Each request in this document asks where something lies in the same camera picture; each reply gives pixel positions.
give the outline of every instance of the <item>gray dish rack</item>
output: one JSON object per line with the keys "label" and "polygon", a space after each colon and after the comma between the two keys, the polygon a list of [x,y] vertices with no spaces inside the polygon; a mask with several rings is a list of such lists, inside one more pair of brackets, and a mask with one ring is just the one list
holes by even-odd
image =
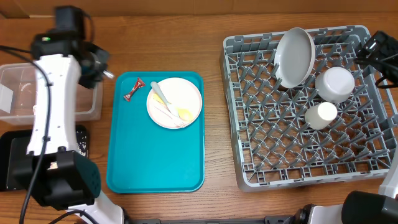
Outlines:
{"label": "gray dish rack", "polygon": [[[237,35],[223,42],[221,76],[235,173],[245,192],[381,178],[391,166],[397,147],[394,100],[389,90],[376,88],[377,70],[353,63],[356,47],[371,38],[368,29],[306,31],[315,43],[315,63],[310,76],[288,90],[281,90],[274,64],[277,45],[286,32]],[[349,70],[356,87],[348,100],[335,104],[338,117],[316,131],[308,127],[304,114],[324,101],[317,94],[315,79],[330,67]]]}

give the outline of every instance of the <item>clear plastic bin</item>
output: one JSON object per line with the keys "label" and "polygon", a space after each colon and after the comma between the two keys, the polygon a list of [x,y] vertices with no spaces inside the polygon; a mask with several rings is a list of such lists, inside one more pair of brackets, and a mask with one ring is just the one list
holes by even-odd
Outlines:
{"label": "clear plastic bin", "polygon": [[[10,113],[0,110],[0,121],[13,125],[33,124],[36,97],[35,68],[29,63],[15,63],[0,67],[0,84],[11,89]],[[95,89],[77,86],[76,121],[91,121],[101,118],[103,84]]]}

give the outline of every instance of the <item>white plate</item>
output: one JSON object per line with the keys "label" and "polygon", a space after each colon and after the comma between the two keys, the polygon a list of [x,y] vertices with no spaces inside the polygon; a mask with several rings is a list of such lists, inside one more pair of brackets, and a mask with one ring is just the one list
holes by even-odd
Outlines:
{"label": "white plate", "polygon": [[[157,84],[171,104],[181,109],[187,109],[192,113],[195,119],[187,123],[188,125],[192,124],[198,118],[201,111],[202,100],[198,88],[192,82],[183,78],[167,78]],[[147,111],[150,118],[163,128],[180,128],[173,123],[169,116],[159,111],[159,109],[153,105],[153,103],[156,103],[153,99],[154,93],[154,90],[150,90],[147,98]]]}
{"label": "white plate", "polygon": [[275,64],[279,64],[276,77],[283,87],[293,88],[310,75],[315,61],[315,44],[309,33],[301,28],[286,32],[276,48]]}

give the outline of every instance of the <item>wooden table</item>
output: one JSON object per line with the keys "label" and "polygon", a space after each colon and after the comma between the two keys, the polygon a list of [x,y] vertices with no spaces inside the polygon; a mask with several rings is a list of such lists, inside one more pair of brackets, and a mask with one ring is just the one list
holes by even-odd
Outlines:
{"label": "wooden table", "polygon": [[[116,80],[104,81],[102,118],[83,123],[90,130],[90,157],[101,172],[103,191],[133,218],[162,220],[291,215],[308,203],[343,203],[352,190],[376,193],[381,179],[244,193],[238,189],[234,173],[228,110],[219,65],[223,39],[292,27],[309,29],[351,24],[365,25],[372,34],[384,30],[398,37],[398,15],[394,13],[96,18],[95,43],[111,53],[109,69],[116,75],[126,71],[191,70],[199,73],[205,82],[206,179],[203,187],[194,193],[118,195],[105,183]],[[0,44],[28,49],[35,34],[52,26],[53,19],[2,20]],[[0,64],[19,62],[0,54]],[[26,128],[30,127],[0,123],[0,134]],[[0,223],[17,223],[24,195],[24,191],[0,193]],[[50,207],[42,208],[31,200],[26,223],[48,223],[62,213]],[[65,220],[73,223],[77,219],[68,217]]]}

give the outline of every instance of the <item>gray knife handle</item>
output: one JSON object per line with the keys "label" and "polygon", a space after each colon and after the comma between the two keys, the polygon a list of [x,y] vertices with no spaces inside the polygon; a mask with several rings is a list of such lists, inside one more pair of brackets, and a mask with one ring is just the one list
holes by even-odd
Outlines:
{"label": "gray knife handle", "polygon": [[163,95],[163,92],[160,89],[160,86],[157,84],[157,82],[151,82],[150,85],[154,89],[155,93],[159,95],[159,97],[163,101],[163,103],[166,105],[169,104],[169,102],[166,100],[166,97]]}

